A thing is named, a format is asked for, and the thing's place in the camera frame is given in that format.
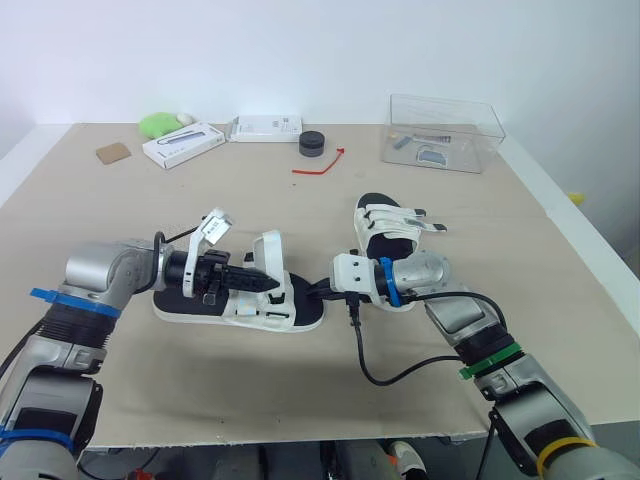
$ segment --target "clear plastic box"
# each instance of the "clear plastic box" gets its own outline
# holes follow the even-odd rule
[[[382,159],[481,173],[504,140],[491,105],[391,95]]]

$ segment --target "beige table surface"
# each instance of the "beige table surface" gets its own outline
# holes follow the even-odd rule
[[[386,164],[380,127],[322,126],[323,158],[295,144],[227,144],[164,171],[141,151],[134,125],[75,126],[0,209],[0,353],[46,310],[32,287],[56,288],[85,240],[175,234],[224,208],[234,228],[219,244],[240,262],[260,232],[283,234],[285,265],[310,281],[356,246],[353,206],[379,191],[425,208],[446,234],[421,246],[445,254],[455,275],[493,297],[510,331],[592,423],[640,418],[638,336],[515,174],[496,158],[481,175]],[[133,156],[104,166],[98,147],[122,141]],[[336,146],[346,154],[321,177]],[[452,353],[418,307],[364,306],[371,370],[390,376]],[[95,446],[469,434],[487,428],[486,403],[459,364],[424,368],[386,388],[362,376],[343,304],[294,335],[166,323],[151,294],[132,299],[98,375],[105,397]]]

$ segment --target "black wire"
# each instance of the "black wire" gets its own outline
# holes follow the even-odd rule
[[[160,260],[160,247],[162,247],[163,243],[167,243],[164,238],[164,233],[156,232],[153,237],[153,260],[151,261],[151,277],[149,278],[149,282],[133,292],[134,294],[146,292],[151,287],[153,287],[154,283],[156,283],[156,277],[158,276],[158,261]]]
[[[138,467],[137,469],[134,469],[134,470],[138,470],[138,469],[144,470],[145,468],[147,468],[149,466],[149,464],[151,462],[153,462],[153,460],[156,458],[156,456],[158,456],[158,453],[160,453],[160,447],[156,448],[156,451],[151,454],[151,456],[147,459],[146,462],[144,462],[140,467]],[[126,476],[126,475],[128,475],[130,473],[130,472],[127,472],[127,473],[125,473],[124,475],[122,475],[122,476],[120,476],[118,478],[102,478],[102,477],[98,477],[98,476],[96,476],[96,475],[94,475],[92,473],[87,472],[85,467],[80,462],[78,462],[77,467],[78,467],[78,470],[80,472],[82,472],[87,477],[92,478],[93,480],[122,480],[124,478],[124,476]]]
[[[491,422],[491,426],[489,427],[489,436],[487,437],[487,441],[484,442],[484,449],[482,450],[482,458],[480,459],[480,465],[478,466],[478,472],[476,473],[476,480],[480,480],[482,478],[484,467],[487,465],[487,458],[489,457],[489,449],[491,448],[491,443],[493,441],[495,431],[496,431],[496,426],[493,422]]]
[[[2,376],[6,373],[9,366],[13,363],[15,358],[20,353],[20,350],[24,348],[24,346],[27,343],[27,340],[29,340],[29,337],[34,333],[37,333],[38,330],[40,330],[40,327],[42,327],[42,320],[38,320],[38,322],[36,322],[36,324],[33,327],[31,327],[27,333],[24,334],[24,336],[20,339],[20,341],[16,344],[16,346],[13,347],[13,350],[9,352],[9,355],[7,355],[7,358],[5,358],[4,361],[2,362],[2,365],[0,365],[0,378],[2,378]]]
[[[353,323],[353,328],[356,332],[356,342],[358,344],[358,360],[360,362],[360,369],[362,370],[362,373],[364,373],[364,376],[367,377],[367,380],[369,380],[374,385],[377,385],[378,387],[387,387],[389,385],[393,385],[399,380],[402,380],[404,377],[406,377],[410,373],[413,373],[419,368],[422,368],[424,366],[431,365],[432,363],[444,362],[448,360],[458,361],[458,362],[461,361],[460,357],[457,357],[455,355],[440,355],[438,357],[431,357],[431,358],[422,360],[421,362],[418,362],[415,365],[410,366],[406,370],[400,372],[395,377],[389,378],[387,380],[378,380],[373,375],[371,375],[371,372],[369,372],[369,369],[367,368],[367,364],[364,360],[364,345],[362,342],[362,332],[360,331],[360,317],[358,314],[358,309],[357,308],[350,309],[350,316],[351,316],[351,321]]]
[[[426,295],[407,297],[404,300],[409,302],[417,302],[419,300],[431,300],[434,298],[447,298],[447,297],[471,297],[471,298],[477,298],[478,300],[482,300],[483,302],[488,303],[489,305],[491,305],[491,308],[493,308],[493,310],[496,312],[496,315],[498,316],[498,320],[500,321],[504,329],[505,330],[507,329],[507,321],[504,318],[504,313],[502,313],[500,306],[492,298],[487,297],[486,295],[482,295],[481,293],[464,292],[464,291],[438,292],[438,293],[428,293]]]
[[[190,228],[189,230],[185,230],[182,233],[179,233],[178,235],[174,235],[173,237],[170,237],[168,240],[166,240],[164,243],[171,243],[171,242],[175,242],[176,240],[181,239],[182,237],[186,237],[187,235],[191,235],[193,232],[195,232],[198,229],[198,227],[193,227]]]

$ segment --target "white product box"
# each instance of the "white product box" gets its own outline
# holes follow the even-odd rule
[[[301,133],[299,115],[241,115],[228,130],[230,142],[297,142]]]
[[[167,169],[223,143],[224,133],[206,122],[197,122],[143,144],[142,151]]]

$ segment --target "red cable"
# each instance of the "red cable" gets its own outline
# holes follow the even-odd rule
[[[338,152],[338,155],[336,155],[336,159],[333,162],[331,162],[329,166],[324,170],[291,170],[291,172],[300,173],[303,175],[324,175],[329,171],[331,167],[333,167],[336,164],[338,160],[340,160],[340,157],[344,154],[344,148],[336,148],[336,152]]]

